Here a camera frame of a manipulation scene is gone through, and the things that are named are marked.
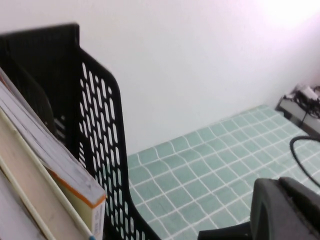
oval ventilation hole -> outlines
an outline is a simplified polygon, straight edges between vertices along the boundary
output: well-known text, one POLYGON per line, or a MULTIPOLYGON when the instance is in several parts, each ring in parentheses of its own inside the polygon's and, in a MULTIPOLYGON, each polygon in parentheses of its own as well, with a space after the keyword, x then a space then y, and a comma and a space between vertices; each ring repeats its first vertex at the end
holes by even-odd
POLYGON ((99 123, 98 121, 96 122, 96 126, 97 126, 97 128, 98 128, 98 136, 99 136, 99 139, 102 140, 100 123, 99 123))
POLYGON ((112 166, 115 166, 115 156, 114 156, 114 151, 112 149, 110 149, 110 156, 111 156, 111 163, 112 166))
POLYGON ((102 78, 101 78, 101 87, 102 87, 103 97, 107 99, 106 85, 105 85, 105 81, 102 78))
POLYGON ((91 143, 91 150, 94 153, 95 152, 95 147, 94 147, 94 140, 92 139, 92 136, 90 136, 90 143, 91 143))
POLYGON ((93 160, 94 170, 95 170, 95 172, 97 172, 97 163, 96 163, 96 158, 95 158, 95 156, 92 157, 92 160, 93 160))
POLYGON ((122 206, 122 190, 119 189, 119 204, 122 206))
POLYGON ((100 143, 100 153, 101 153, 101 158, 104 161, 105 160, 105 153, 104 153, 104 146, 102 143, 100 143))
POLYGON ((105 116, 102 112, 100 112, 100 116, 101 116, 101 125, 102 125, 102 129, 105 132, 106 131, 106 122, 105 122, 105 116))
POLYGON ((87 105, 87 98, 84 91, 82 91, 82 97, 83 97, 83 104, 86 111, 88 111, 88 105, 87 105))
POLYGON ((114 141, 115 141, 116 143, 118 143, 117 127, 116 127, 116 125, 115 125, 114 123, 112 124, 112 126, 113 126, 114 141))
POLYGON ((131 233, 133 234, 135 232, 135 222, 132 216, 130 217, 130 228, 131 228, 131 233))
POLYGON ((118 168, 118 182, 119 182, 119 185, 121 186, 122 185, 122 182, 121 182, 121 171, 120 171, 119 168, 118 168))
POLYGON ((108 154, 109 153, 109 149, 108 149, 108 140, 107 140, 107 137, 104 135, 103 136, 103 144, 104 144, 104 148, 105 148, 105 152, 108 154))
POLYGON ((82 117, 85 117, 84 107, 82 106, 82 103, 81 103, 81 102, 80 102, 80 111, 81 111, 82 117))
POLYGON ((95 93, 94 78, 92 77, 91 71, 89 71, 89 78, 90 78, 91 92, 95 93))
POLYGON ((83 128, 84 128, 84 135, 85 135, 86 138, 88 138, 87 125, 86 125, 85 120, 82 120, 82 125, 83 125, 83 128))
POLYGON ((102 109, 102 99, 101 99, 101 92, 99 87, 96 87, 96 94, 98 96, 99 107, 102 109))
POLYGON ((98 105, 97 105, 97 100, 95 97, 93 97, 93 106, 94 106, 94 113, 95 116, 98 118, 99 117, 99 113, 98 113, 98 105))
POLYGON ((89 103, 91 104, 91 94, 90 94, 90 88, 88 83, 85 83, 85 89, 86 89, 86 96, 88 98, 89 103))
POLYGON ((112 133, 111 133, 111 128, 108 126, 108 140, 109 140, 109 143, 110 145, 112 146, 113 145, 113 142, 112 142, 112 133))
POLYGON ((113 176, 113 185, 117 187, 117 177, 115 170, 112 170, 112 176, 113 176))
POLYGON ((112 182, 110 177, 108 177, 108 183, 109 183, 108 185, 109 192, 112 193, 112 182))
POLYGON ((99 154, 98 151, 96 152, 96 160, 97 160, 97 163, 98 163, 99 168, 101 168, 100 154, 99 154))
POLYGON ((82 63, 82 70, 83 70, 83 76, 85 79, 88 79, 88 76, 87 76, 87 68, 86 68, 86 65, 84 63, 82 63))
POLYGON ((112 100, 111 97, 110 97, 109 101, 110 101, 111 116, 112 116, 113 120, 115 120, 114 101, 112 100))
POLYGON ((119 156, 119 149, 118 147, 115 147, 115 157, 116 157, 116 163, 120 165, 120 156, 119 156))
POLYGON ((88 126, 89 133, 91 133, 91 124, 90 124, 89 115, 86 115, 86 123, 87 123, 87 126, 88 126))
POLYGON ((104 103, 104 110, 105 110, 106 121, 108 123, 110 123, 109 108, 108 108, 108 104, 106 102, 104 103))
POLYGON ((95 116, 94 116, 94 111, 93 109, 90 107, 90 116, 91 116, 91 122, 92 122, 92 126, 96 126, 96 121, 95 121, 95 116))

green tile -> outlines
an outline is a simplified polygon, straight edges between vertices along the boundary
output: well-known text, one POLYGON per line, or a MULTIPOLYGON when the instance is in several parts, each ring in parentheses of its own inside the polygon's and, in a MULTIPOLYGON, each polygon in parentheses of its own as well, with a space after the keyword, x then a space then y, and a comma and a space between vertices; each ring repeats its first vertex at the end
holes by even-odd
POLYGON ((197 225, 195 225, 194 229, 197 232, 199 232, 199 231, 205 231, 205 230, 214 230, 216 229, 216 227, 210 219, 205 219, 199 222, 197 225))
POLYGON ((250 123, 250 124, 256 124, 256 123, 259 122, 258 119, 256 119, 256 118, 255 118, 254 116, 252 116, 250 113, 244 115, 243 117, 244 117, 244 119, 245 119, 248 123, 250 123))
POLYGON ((165 142, 158 146, 155 146, 155 149, 158 153, 159 158, 164 158, 175 153, 170 142, 165 142))
POLYGON ((265 134, 265 133, 269 132, 269 130, 264 125, 262 125, 261 123, 256 124, 254 126, 254 129, 257 130, 257 132, 260 133, 260 134, 265 134))
POLYGON ((198 152, 192 150, 192 149, 188 149, 185 151, 181 151, 179 153, 179 156, 181 156, 182 158, 184 158, 187 162, 199 159, 201 156, 198 152))
POLYGON ((227 186, 214 191, 213 195, 215 195, 222 204, 226 205, 237 198, 237 195, 227 186))
POLYGON ((177 236, 174 237, 174 240, 195 240, 195 239, 197 239, 197 235, 191 228, 187 228, 186 230, 183 230, 177 236))
POLYGON ((232 121, 231 119, 226 120, 221 123, 224 128, 230 133, 233 132, 234 130, 237 130, 239 127, 232 121))
POLYGON ((219 229, 231 227, 237 224, 230 213, 223 209, 211 216, 211 220, 217 225, 219 229))
POLYGON ((277 163, 277 162, 272 162, 272 163, 270 163, 269 165, 268 165, 268 167, 272 170, 272 171, 274 171, 276 174, 281 174, 281 173, 283 173, 285 170, 286 170, 286 168, 283 166, 283 165, 281 165, 281 164, 279 164, 279 163, 277 163))
POLYGON ((242 128, 242 131, 250 138, 259 136, 259 132, 255 130, 252 126, 246 126, 242 128))
POLYGON ((200 136, 198 135, 198 133, 195 131, 185 135, 185 138, 188 141, 190 147, 193 147, 195 145, 199 145, 203 142, 201 140, 200 136))
POLYGON ((189 148, 188 142, 183 136, 171 140, 171 143, 176 153, 189 148))
POLYGON ((287 119, 285 119, 280 114, 275 116, 275 117, 273 117, 272 121, 274 121, 274 123, 277 124, 279 127, 283 126, 283 125, 285 125, 285 124, 287 124, 289 122, 287 119))
POLYGON ((217 154, 213 154, 213 155, 205 157, 204 161, 206 162, 206 164, 209 165, 209 167, 212 170, 216 170, 216 169, 225 165, 225 163, 220 159, 220 157, 218 157, 217 154))
POLYGON ((217 188, 224 185, 224 183, 217 177, 214 172, 201 177, 200 180, 210 191, 216 190, 217 188))
POLYGON ((251 208, 251 203, 252 203, 252 193, 249 195, 246 195, 242 198, 242 200, 244 201, 244 203, 251 208))
POLYGON ((133 185, 136 185, 151 178, 151 175, 143 166, 138 166, 136 168, 130 169, 128 172, 129 179, 133 185))
POLYGON ((189 224, 196 223, 206 216, 199 205, 195 202, 184 206, 179 210, 179 212, 189 224))
POLYGON ((277 158, 283 154, 278 148, 274 146, 268 146, 264 150, 273 158, 277 158))
POLYGON ((264 121, 263 125, 271 131, 278 127, 277 124, 275 124, 271 119, 264 121))
POLYGON ((249 139, 247 135, 242 130, 237 130, 231 133, 232 136, 234 136, 235 139, 237 139, 239 142, 244 142, 249 139))
POLYGON ((191 180, 196 179, 196 175, 190 170, 188 166, 179 167, 173 171, 173 174, 180 181, 181 184, 185 184, 191 180))
POLYGON ((223 135, 220 139, 229 147, 239 143, 231 134, 223 135))
POLYGON ((250 173, 249 175, 243 177, 243 180, 245 180, 249 186, 254 186, 254 183, 258 178, 259 176, 256 173, 250 173))
POLYGON ((214 150, 207 144, 201 144, 199 146, 195 146, 193 150, 197 151, 201 156, 207 156, 209 154, 212 154, 214 150))
POLYGON ((167 197, 170 199, 170 201, 176 208, 180 208, 183 205, 186 205, 192 201, 192 198, 182 187, 169 192, 167 194, 167 197))
POLYGON ((197 199, 208 193, 206 187, 199 180, 188 183, 185 185, 185 189, 194 199, 197 199))
POLYGON ((159 220, 149 222, 148 225, 155 231, 160 239, 166 239, 168 237, 166 229, 162 226, 159 220))
POLYGON ((162 158, 161 160, 168 164, 169 168, 171 169, 174 169, 186 163, 186 161, 177 154, 162 158))
POLYGON ((149 201, 147 205, 157 218, 175 210, 174 206, 165 196, 157 197, 149 201))
POLYGON ((281 139, 275 135, 273 132, 268 132, 263 135, 265 139, 267 139, 270 143, 274 144, 276 142, 279 142, 281 139))
POLYGON ((198 177, 211 172, 211 169, 205 164, 202 159, 190 163, 189 167, 198 177))
POLYGON ((213 139, 208 142, 208 144, 213 147, 215 151, 220 151, 227 148, 227 145, 219 138, 213 139))
POLYGON ((258 150, 260 150, 261 148, 252 140, 248 140, 245 141, 244 143, 242 143, 242 145, 249 150, 250 153, 254 153, 258 150))
POLYGON ((154 149, 153 147, 143 150, 138 154, 139 154, 141 164, 150 163, 153 160, 158 159, 156 149, 154 149))
POLYGON ((224 127, 221 125, 221 123, 216 123, 210 127, 211 131, 214 135, 217 137, 224 135, 227 133, 227 131, 224 129, 224 127))
POLYGON ((289 134, 283 131, 281 128, 274 130, 273 133, 277 135, 277 137, 279 137, 280 139, 285 139, 289 137, 289 134))
POLYGON ((133 154, 127 157, 128 169, 140 166, 138 154, 133 154))
POLYGON ((200 135, 200 138, 202 138, 204 142, 208 142, 215 138, 215 136, 213 135, 209 127, 201 128, 197 132, 200 135))
POLYGON ((239 222, 250 215, 250 209, 241 200, 232 203, 227 209, 239 222))
POLYGON ((221 160, 226 164, 230 164, 238 159, 237 156, 229 149, 222 150, 217 154, 221 158, 221 160))
POLYGON ((158 176, 154 180, 164 192, 180 186, 180 183, 176 180, 171 172, 158 176))
POLYGON ((238 158, 244 158, 245 156, 248 156, 250 152, 246 150, 243 146, 237 145, 231 147, 231 151, 238 157, 238 158))
POLYGON ((293 124, 288 124, 284 126, 282 130, 284 130, 289 135, 295 135, 303 132, 301 129, 299 129, 297 126, 293 124))
POLYGON ((177 212, 165 216, 161 221, 171 235, 188 226, 188 223, 177 212))
POLYGON ((212 194, 208 194, 207 196, 198 199, 196 202, 200 204, 207 214, 211 214, 222 207, 222 204, 219 202, 217 197, 212 194))
POLYGON ((230 165, 230 168, 239 176, 243 176, 250 172, 250 169, 241 161, 234 162, 230 165))
POLYGON ((154 183, 153 180, 142 183, 141 185, 135 187, 135 189, 145 201, 161 194, 160 188, 154 183))
POLYGON ((263 164, 267 164, 267 163, 271 162, 272 160, 274 160, 274 158, 272 158, 264 150, 256 152, 255 154, 253 154, 253 156, 255 156, 256 159, 258 159, 263 164))
POLYGON ((255 170, 262 166, 262 164, 254 156, 247 156, 242 159, 242 162, 244 162, 244 164, 247 165, 251 170, 255 170))
POLYGON ((267 167, 263 167, 255 173, 259 175, 259 178, 271 179, 275 177, 275 174, 267 167))
POLYGON ((263 110, 262 113, 264 115, 266 115, 267 117, 269 117, 269 118, 271 118, 271 117, 273 117, 273 116, 278 114, 275 110, 270 109, 270 108, 267 108, 267 109, 263 110))
POLYGON ((157 176, 169 170, 168 166, 162 160, 156 160, 154 162, 144 165, 152 176, 157 176))
POLYGON ((230 168, 223 167, 215 172, 226 184, 235 180, 237 175, 230 168))
POLYGON ((258 119, 260 122, 264 121, 266 119, 266 116, 264 114, 262 114, 260 111, 252 113, 252 116, 254 116, 256 119, 258 119))
POLYGON ((136 192, 136 190, 134 188, 130 188, 130 195, 131 195, 132 201, 135 205, 138 205, 143 202, 142 198, 139 197, 138 193, 136 192))
POLYGON ((232 120, 237 124, 240 128, 247 126, 249 123, 242 117, 236 116, 233 117, 232 120))
POLYGON ((257 136, 254 138, 254 141, 256 142, 256 144, 258 144, 261 148, 265 148, 267 146, 269 146, 271 143, 266 140, 263 136, 257 136))
POLYGON ((153 219, 155 219, 155 216, 150 212, 150 210, 147 208, 146 205, 142 204, 140 206, 137 206, 136 209, 138 210, 138 212, 140 213, 141 217, 149 222, 153 219))
POLYGON ((230 188, 238 195, 242 196, 246 193, 252 191, 252 187, 250 188, 243 180, 239 179, 229 185, 230 188))

black cable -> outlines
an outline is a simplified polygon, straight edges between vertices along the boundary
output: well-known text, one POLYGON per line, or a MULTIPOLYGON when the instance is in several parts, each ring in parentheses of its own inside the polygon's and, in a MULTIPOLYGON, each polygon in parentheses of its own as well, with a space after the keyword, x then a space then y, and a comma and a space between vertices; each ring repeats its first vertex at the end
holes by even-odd
POLYGON ((317 185, 319 188, 320 188, 320 183, 315 180, 311 174, 305 169, 305 167, 302 165, 302 163, 300 162, 300 160, 298 159, 297 155, 296 155, 296 151, 295 151, 295 148, 294 148, 294 143, 296 141, 299 141, 299 140, 311 140, 311 141, 315 141, 315 142, 318 142, 320 143, 320 138, 319 137, 316 137, 316 136, 296 136, 294 138, 292 138, 290 140, 290 150, 291 150, 291 153, 293 155, 293 158, 294 160, 296 161, 296 163, 298 164, 298 166, 301 168, 301 170, 304 172, 304 174, 315 184, 317 185))

